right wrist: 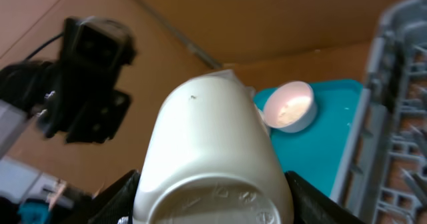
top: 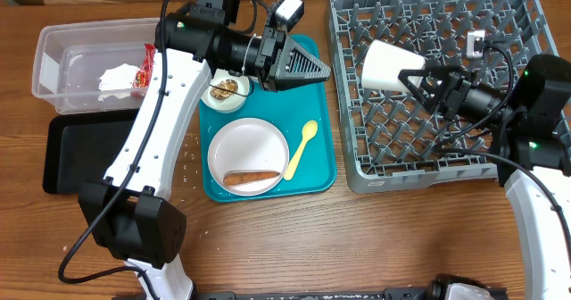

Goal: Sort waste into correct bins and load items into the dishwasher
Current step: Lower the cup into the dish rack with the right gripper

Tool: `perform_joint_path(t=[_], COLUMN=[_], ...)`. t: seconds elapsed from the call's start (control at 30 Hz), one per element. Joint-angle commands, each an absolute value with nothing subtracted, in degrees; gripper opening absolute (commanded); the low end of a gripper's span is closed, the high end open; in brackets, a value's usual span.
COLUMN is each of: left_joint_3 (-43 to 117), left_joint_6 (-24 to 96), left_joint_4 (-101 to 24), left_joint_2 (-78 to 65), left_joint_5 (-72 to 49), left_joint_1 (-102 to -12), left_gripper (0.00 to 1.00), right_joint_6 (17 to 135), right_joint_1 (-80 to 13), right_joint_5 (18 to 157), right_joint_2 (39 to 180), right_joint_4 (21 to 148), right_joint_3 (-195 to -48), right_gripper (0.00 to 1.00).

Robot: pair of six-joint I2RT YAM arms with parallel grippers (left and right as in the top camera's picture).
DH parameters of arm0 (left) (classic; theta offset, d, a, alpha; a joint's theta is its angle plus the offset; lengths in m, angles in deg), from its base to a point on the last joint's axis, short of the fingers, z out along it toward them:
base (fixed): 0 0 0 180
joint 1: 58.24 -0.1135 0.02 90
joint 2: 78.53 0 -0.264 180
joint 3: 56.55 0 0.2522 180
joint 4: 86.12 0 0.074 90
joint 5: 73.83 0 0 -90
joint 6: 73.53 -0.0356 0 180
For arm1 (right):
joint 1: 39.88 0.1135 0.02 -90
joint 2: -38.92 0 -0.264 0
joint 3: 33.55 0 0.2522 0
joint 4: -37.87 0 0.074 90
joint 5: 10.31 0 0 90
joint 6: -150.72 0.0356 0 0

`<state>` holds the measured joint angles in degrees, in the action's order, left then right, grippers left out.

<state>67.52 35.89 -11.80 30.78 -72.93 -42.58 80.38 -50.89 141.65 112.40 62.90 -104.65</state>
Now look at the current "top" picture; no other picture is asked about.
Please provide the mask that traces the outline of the fried sausage stick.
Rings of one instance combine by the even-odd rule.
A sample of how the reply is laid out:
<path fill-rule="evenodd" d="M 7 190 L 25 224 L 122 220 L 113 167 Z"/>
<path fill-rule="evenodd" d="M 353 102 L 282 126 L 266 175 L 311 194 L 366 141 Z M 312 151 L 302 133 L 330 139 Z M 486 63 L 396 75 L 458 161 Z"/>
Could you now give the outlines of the fried sausage stick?
<path fill-rule="evenodd" d="M 243 184 L 263 181 L 265 179 L 274 179 L 278 177 L 278 171 L 240 171 L 230 172 L 223 178 L 223 184 L 227 187 L 240 186 Z"/>

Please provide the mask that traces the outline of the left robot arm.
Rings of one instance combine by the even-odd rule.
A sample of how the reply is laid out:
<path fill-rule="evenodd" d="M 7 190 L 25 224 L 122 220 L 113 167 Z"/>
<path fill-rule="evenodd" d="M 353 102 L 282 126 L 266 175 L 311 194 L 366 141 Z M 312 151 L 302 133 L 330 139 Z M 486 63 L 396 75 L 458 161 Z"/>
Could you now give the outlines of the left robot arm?
<path fill-rule="evenodd" d="M 290 36 L 302 0 L 267 7 L 263 33 L 235 30 L 240 0 L 196 0 L 162 10 L 153 74 L 125 144 L 102 180 L 79 191 L 86 236 L 122 260 L 150 299 L 193 299 L 179 251 L 186 216 L 170 202 L 188 124 L 216 70 L 256 78 L 277 92 L 324 81 L 329 67 Z"/>

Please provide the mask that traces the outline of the white bowl with food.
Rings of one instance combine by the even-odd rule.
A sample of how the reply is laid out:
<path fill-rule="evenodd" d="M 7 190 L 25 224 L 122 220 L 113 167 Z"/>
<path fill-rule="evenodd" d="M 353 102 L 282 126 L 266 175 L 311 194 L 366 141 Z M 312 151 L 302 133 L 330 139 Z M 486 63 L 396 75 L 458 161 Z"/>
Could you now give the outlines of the white bowl with food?
<path fill-rule="evenodd" d="M 211 84 L 202 95 L 202 102 L 219 113 L 233 113 L 240 109 L 251 92 L 250 80 L 216 70 Z"/>

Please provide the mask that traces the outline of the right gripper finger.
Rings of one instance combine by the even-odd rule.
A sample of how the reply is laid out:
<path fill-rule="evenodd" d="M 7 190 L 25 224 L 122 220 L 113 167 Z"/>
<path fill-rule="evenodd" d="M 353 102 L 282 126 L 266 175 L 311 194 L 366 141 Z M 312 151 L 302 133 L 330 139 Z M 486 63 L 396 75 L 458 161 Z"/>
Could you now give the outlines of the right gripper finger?
<path fill-rule="evenodd" d="M 399 81 L 428 113 L 437 111 L 442 85 L 440 79 L 429 75 L 400 74 Z"/>
<path fill-rule="evenodd" d="M 447 80 L 452 73 L 464 72 L 458 65 L 452 66 L 427 66 L 422 69 L 403 69 L 398 74 L 398 80 L 402 84 L 420 84 L 423 79 L 431 78 L 438 81 Z"/>

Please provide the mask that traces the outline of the white napkin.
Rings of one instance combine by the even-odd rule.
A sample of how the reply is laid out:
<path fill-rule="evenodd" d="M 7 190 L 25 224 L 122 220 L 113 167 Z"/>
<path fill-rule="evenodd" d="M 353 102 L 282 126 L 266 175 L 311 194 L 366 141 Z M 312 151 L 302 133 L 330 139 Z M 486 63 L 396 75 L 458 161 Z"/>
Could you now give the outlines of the white napkin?
<path fill-rule="evenodd" d="M 135 76 L 138 72 L 138 67 L 134 65 L 129 65 L 123 63 L 121 66 L 106 70 L 105 73 L 99 78 L 99 90 L 114 91 L 114 90 L 125 90 L 128 92 L 111 94 L 117 99 L 123 99 L 130 96 L 130 89 L 133 87 Z M 98 100 L 103 102 L 110 95 L 100 95 Z"/>

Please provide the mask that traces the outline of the white paper cup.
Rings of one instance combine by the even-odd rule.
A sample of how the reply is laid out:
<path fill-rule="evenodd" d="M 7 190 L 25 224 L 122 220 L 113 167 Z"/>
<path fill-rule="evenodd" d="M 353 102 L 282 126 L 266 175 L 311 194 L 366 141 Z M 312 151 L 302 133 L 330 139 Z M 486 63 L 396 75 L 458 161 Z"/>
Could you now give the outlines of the white paper cup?
<path fill-rule="evenodd" d="M 361 85 L 374 90 L 409 92 L 398 79 L 401 70 L 423 70 L 426 58 L 384 41 L 374 40 L 368 47 L 361 71 Z"/>

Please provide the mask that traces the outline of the red snack wrapper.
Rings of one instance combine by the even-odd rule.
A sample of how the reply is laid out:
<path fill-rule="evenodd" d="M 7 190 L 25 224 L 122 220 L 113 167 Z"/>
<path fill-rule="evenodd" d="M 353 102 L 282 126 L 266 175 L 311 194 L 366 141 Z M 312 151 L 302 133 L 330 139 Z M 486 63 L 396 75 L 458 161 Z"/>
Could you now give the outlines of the red snack wrapper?
<path fill-rule="evenodd" d="M 153 75 L 155 53 L 155 45 L 145 44 L 145 58 L 135 75 L 133 88 L 147 88 L 149 86 Z"/>

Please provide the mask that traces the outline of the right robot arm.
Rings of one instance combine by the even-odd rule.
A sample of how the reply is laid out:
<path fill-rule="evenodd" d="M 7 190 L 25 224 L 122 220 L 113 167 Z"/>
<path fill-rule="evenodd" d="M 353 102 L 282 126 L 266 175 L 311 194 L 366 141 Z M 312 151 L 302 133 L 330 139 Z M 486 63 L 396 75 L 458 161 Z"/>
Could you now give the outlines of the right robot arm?
<path fill-rule="evenodd" d="M 484 158 L 516 216 L 528 299 L 570 297 L 570 141 L 562 114 L 570 98 L 570 63 L 538 54 L 506 93 L 477 83 L 459 66 L 402 70 L 399 81 L 429 112 L 487 128 Z"/>

